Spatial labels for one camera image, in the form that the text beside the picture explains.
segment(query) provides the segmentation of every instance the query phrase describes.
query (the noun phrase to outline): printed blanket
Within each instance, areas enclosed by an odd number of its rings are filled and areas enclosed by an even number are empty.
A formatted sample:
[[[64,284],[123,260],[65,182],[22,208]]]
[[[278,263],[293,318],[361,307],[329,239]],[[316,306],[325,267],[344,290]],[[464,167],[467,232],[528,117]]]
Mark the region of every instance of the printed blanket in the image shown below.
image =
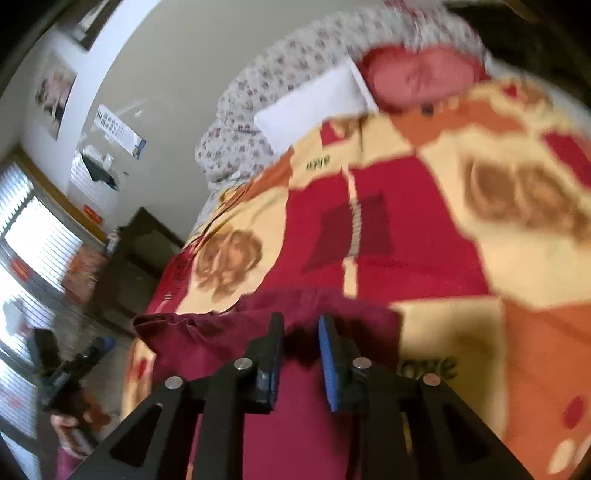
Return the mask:
[[[591,443],[590,158],[517,79],[326,121],[221,195],[149,313],[222,312],[282,287],[398,309],[398,372],[438,373],[537,479],[566,479]],[[153,359],[136,342],[126,412]]]

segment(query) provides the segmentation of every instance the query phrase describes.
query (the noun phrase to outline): person's hand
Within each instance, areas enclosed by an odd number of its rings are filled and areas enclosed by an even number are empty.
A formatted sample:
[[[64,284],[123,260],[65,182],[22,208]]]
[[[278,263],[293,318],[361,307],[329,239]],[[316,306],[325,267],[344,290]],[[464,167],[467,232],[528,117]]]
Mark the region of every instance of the person's hand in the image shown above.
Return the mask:
[[[83,393],[82,396],[88,404],[88,409],[82,416],[88,422],[90,428],[95,432],[99,432],[102,427],[105,427],[111,422],[111,417],[103,411],[99,403],[89,394]],[[51,425],[56,431],[64,450],[76,456],[85,455],[72,433],[78,425],[78,420],[70,415],[53,414],[51,416]]]

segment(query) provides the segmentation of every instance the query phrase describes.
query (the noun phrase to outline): red sign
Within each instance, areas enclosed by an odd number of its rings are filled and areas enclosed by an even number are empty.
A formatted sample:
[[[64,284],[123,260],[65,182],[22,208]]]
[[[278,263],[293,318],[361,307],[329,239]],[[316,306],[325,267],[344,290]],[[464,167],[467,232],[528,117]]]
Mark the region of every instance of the red sign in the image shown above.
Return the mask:
[[[32,269],[21,257],[14,257],[10,262],[10,268],[14,274],[23,282],[31,278]]]
[[[96,213],[92,208],[90,208],[87,204],[84,204],[83,212],[86,216],[98,226],[103,224],[103,217],[101,217],[98,213]]]

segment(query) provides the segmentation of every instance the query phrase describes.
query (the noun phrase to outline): calendar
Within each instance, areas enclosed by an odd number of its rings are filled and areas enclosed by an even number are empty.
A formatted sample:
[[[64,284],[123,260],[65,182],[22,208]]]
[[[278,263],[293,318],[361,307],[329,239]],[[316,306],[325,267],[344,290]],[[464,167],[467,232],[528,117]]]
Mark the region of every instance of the calendar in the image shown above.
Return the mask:
[[[121,145],[133,157],[139,158],[146,145],[146,140],[125,125],[119,117],[104,105],[99,105],[95,117],[95,125],[105,132],[109,138]]]

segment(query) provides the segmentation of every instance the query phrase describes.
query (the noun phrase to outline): white wall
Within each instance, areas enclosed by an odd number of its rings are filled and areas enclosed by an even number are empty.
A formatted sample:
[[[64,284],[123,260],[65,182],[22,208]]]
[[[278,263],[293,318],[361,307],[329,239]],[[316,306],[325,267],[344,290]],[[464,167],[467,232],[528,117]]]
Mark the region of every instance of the white wall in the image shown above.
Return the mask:
[[[129,176],[118,221],[145,206],[181,237],[209,195],[194,149],[228,83],[264,48],[323,15],[377,0],[164,0],[115,60],[87,118],[87,141]],[[134,160],[93,131],[100,104],[147,140]]]
[[[9,101],[9,108],[16,110],[18,109],[16,103],[20,103],[26,110],[21,131],[22,146],[33,162],[61,191],[66,191],[70,163],[82,126],[100,84],[125,42],[159,2],[160,0],[123,0],[88,53],[77,46],[68,35],[52,29],[39,41],[33,51],[33,54],[37,55],[36,62],[29,57],[25,60],[27,64],[37,63],[35,81],[28,85],[29,98],[22,103],[17,102],[16,99]],[[30,108],[34,96],[33,90],[40,79],[43,62],[51,50],[59,53],[78,74],[66,106],[57,141],[35,120]],[[17,78],[11,82],[15,85],[18,83]]]
[[[37,43],[12,77],[0,98],[0,158],[18,142],[27,112],[33,79],[37,75],[42,43]]]

